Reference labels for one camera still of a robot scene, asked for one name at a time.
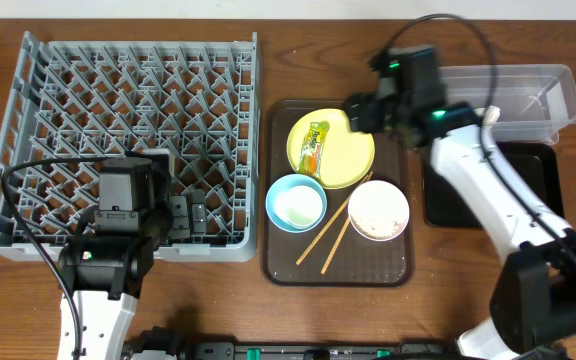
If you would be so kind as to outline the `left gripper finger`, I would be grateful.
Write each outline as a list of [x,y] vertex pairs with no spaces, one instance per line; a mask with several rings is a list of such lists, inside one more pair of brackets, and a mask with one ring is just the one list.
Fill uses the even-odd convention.
[[170,239],[187,239],[191,235],[188,203],[185,196],[170,196],[169,208],[172,214],[172,226],[168,233]]
[[202,189],[194,189],[190,193],[191,233],[205,234],[207,229],[206,199]]

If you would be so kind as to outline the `green orange snack wrapper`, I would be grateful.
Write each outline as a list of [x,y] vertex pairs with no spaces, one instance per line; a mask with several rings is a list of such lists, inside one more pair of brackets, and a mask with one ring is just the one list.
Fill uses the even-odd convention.
[[323,147],[329,129],[330,124],[327,121],[310,123],[301,145],[298,173],[320,178]]

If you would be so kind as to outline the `white bowl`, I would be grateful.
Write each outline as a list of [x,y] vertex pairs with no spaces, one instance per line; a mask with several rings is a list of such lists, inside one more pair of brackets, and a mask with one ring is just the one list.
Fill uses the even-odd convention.
[[374,242],[399,237],[410,219],[407,197],[396,185],[383,180],[359,185],[350,195],[347,211],[353,228]]

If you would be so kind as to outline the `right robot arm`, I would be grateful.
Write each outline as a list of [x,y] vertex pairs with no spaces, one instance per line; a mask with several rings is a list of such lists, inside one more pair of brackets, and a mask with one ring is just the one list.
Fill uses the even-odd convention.
[[386,75],[373,93],[343,105],[354,132],[391,130],[459,194],[492,240],[502,271],[490,316],[457,340],[467,358],[516,359],[576,335],[576,230],[529,188],[486,124],[497,78],[482,111],[446,100],[438,78]]

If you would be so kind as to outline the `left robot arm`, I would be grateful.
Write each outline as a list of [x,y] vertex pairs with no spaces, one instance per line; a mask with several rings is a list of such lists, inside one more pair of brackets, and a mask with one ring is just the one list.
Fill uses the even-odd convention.
[[169,150],[128,152],[103,161],[99,200],[86,209],[58,265],[74,304],[61,321],[59,358],[75,345],[83,359],[192,359],[194,345],[175,330],[154,327],[126,340],[145,276],[159,246],[187,240],[204,222],[204,205],[171,192]]

